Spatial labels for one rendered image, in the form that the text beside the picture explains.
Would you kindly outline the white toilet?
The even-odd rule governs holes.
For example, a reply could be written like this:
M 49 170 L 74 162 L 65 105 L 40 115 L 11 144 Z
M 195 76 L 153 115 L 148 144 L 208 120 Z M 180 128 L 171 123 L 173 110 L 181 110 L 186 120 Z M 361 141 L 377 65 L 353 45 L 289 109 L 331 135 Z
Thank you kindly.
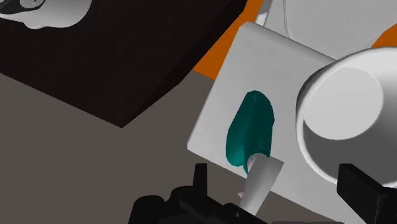
M 397 188 L 397 0 L 272 0 L 264 25 L 243 24 L 188 149 L 246 179 L 241 206 L 269 192 L 344 224 L 370 224 L 372 194 L 355 165 Z

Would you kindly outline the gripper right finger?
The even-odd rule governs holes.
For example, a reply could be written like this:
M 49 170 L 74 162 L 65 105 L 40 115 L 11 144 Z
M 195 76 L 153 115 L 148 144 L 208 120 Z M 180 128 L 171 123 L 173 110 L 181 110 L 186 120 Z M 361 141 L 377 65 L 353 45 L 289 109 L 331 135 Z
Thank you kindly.
M 355 165 L 339 165 L 337 193 L 366 224 L 397 224 L 397 189 L 382 186 Z

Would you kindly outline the black robot stand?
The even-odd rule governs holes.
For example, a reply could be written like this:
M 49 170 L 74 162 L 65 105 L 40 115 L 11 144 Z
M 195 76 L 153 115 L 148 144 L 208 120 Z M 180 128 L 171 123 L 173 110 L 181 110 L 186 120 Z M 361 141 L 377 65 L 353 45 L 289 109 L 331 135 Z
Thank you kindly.
M 92 0 L 65 28 L 0 19 L 0 73 L 124 127 L 178 85 L 247 0 Z

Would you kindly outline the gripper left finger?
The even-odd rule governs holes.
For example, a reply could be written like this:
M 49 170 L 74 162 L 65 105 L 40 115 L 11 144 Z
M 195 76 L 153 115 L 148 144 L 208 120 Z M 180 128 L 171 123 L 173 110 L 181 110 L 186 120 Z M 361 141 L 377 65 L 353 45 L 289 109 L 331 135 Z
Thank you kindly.
M 220 204 L 207 195 L 207 164 L 195 165 L 193 184 L 171 191 L 168 200 L 157 195 L 138 198 L 129 224 L 267 224 L 233 203 Z

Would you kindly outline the white cup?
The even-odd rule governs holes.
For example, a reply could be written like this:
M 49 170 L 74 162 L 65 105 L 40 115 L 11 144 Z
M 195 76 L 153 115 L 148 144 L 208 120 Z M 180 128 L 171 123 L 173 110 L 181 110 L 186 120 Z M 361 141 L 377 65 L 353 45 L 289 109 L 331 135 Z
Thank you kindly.
M 369 48 L 314 73 L 296 100 L 296 138 L 309 166 L 331 183 L 353 164 L 397 188 L 397 46 Z

